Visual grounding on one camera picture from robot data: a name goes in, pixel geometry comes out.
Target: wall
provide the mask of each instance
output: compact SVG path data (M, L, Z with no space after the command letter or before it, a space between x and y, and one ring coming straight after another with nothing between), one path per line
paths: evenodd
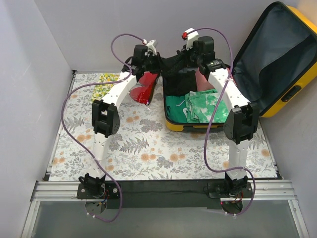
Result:
M298 9L317 25L317 0L301 0ZM291 179L310 237L317 237L317 79L277 115L264 119L281 174Z
M0 237L20 237L71 70L32 0L0 0Z
M273 0L35 0L58 46L72 69L118 70L110 43L121 33L158 40L158 51L170 57L181 49L183 31L190 27L214 27L229 39L236 55L263 10ZM296 5L297 0L285 0ZM218 33L216 55L229 62L229 51ZM126 59L138 41L123 37L115 51Z

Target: open suitcase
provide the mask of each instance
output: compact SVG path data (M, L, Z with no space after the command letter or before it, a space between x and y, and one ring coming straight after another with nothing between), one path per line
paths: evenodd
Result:
M269 5L258 19L233 63L233 77L241 93L256 102L260 116L271 117L317 76L317 27L296 8L281 2ZM175 85L195 78L179 73ZM174 131L206 130L207 123L177 123L167 115L171 95L163 78L166 125ZM221 130L223 123L213 123Z

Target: purple cable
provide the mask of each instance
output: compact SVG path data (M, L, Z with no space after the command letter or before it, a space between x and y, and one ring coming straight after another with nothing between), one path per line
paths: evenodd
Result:
M225 35L224 35L223 33L221 33L220 31L218 31L217 29L213 29L213 28L210 28L210 27L203 27L203 28L199 28L199 29L196 29L196 30L192 30L192 31L188 32L187 35L189 35L190 33L194 32L194 31L199 31L199 30L213 30L213 31L216 31L216 32L220 33L220 34L224 37L224 39L225 39L225 41L227 42L227 45L228 45L228 47L229 47L229 51L230 51L231 67L230 67L230 72L228 73L228 79L229 79L230 76L231 76L231 74L232 74L232 69L233 69L233 57L232 57L232 50L231 50L231 47L230 47L230 44L229 44L227 38L225 37ZM217 109L218 109L218 106L219 106L219 104L220 104L220 101L221 101L221 99L222 99L222 96L223 96L223 94L224 94L224 91L225 91L225 89L226 89L226 87L227 87L227 85L228 85L228 82L229 82L229 80L226 80L226 82L225 82L225 84L224 84L224 87L223 87L223 89L222 89L222 91L221 91L221 94L220 94L220 96L219 96L219 99L218 99L218 101L217 101L217 104L216 104L216 106L215 106L215 108L214 108L214 111L213 111L213 113L212 113L212 116L211 116L211 118L210 118L209 124L208 124L208 128L207 128L207 131L206 131L206 136L205 136L205 142L204 142L204 161L205 161L206 167L207 167L210 171L212 171L212 172L214 172L214 173L225 173L225 172L228 172L228 171L231 171L231 170L245 170L246 172L248 172L248 173L250 174L250 176L251 176L251 178L252 178L252 181L253 181L253 193L252 193L252 196L251 196L251 200L250 200L249 204L247 205L247 207L246 207L245 209L243 209L243 211L241 211L241 212L235 214L235 215L237 216L237 215L241 215L241 214L245 213L245 212L249 209L249 207L251 206L251 204L252 204L252 202L253 202L254 195L255 195L255 192L256 192L256 181L255 181L255 179L254 179L254 177L253 177L253 174L251 173L250 170L248 170L247 168L241 167L241 166L240 166L240 167L232 167L232 168L225 169L225 170L214 170L214 169L212 169L212 168L209 166L209 164L208 164L208 162L207 162L207 141L208 141L208 136L209 136L209 132L210 132L212 120L213 120L214 115L215 115L215 113L216 113L216 111L217 111Z
M108 176L113 182L114 184L116 185L116 187L118 188L118 191L119 191L119 194L120 194L120 205L119 205L119 209L118 209L118 212L117 214L110 220L107 220L107 219L104 219L102 217L99 217L99 216L96 216L92 213L88 213L89 215L91 216L94 216L96 217L97 219L99 220L102 220L103 222L113 222L120 214L120 211L121 211L121 208L122 208L122 190L121 190L121 187L119 186L118 182L110 175L108 174L104 168L101 166L101 164L99 163L99 161L97 160L97 158L95 157L95 155L91 152L91 150L89 150L85 145L83 145L81 142L79 142L70 132L69 130L66 128L66 125L65 125L65 121L64 121L64 113L65 113L65 108L66 108L66 104L67 104L67 101L68 99L70 98L70 96L76 92L77 90L81 89L81 88L84 88L84 87L89 87L89 86L96 86L96 85L107 85L107 84L116 84L116 83L120 83L124 80L126 80L127 78L130 77L130 75L132 74L132 68L130 67L130 65L128 65L127 63L123 62L122 60L119 59L119 57L114 53L113 51L113 43L116 39L118 39L119 37L121 36L132 36L134 38L137 38L139 40L141 40L143 42L143 39L141 39L140 37L137 37L135 35L132 35L132 34L120 34L118 36L116 36L112 42L111 42L111 52L113 54L113 56L118 60L120 61L122 64L126 65L128 68L129 68L129 75L127 77L125 77L124 79L122 80L119 80L119 81L116 81L116 82L105 82L105 83L89 83L89 84L85 84L85 85L82 85L82 86L79 86L78 88L75 88L74 90L72 90L65 98L64 102L63 102L63 105L62 105L62 108L61 108L61 123L63 125L63 128L64 130L66 131L66 133L77 143L79 144L81 147L83 147L94 159L94 161L96 162L96 164L98 165L98 167L104 172L104 174L106 176Z

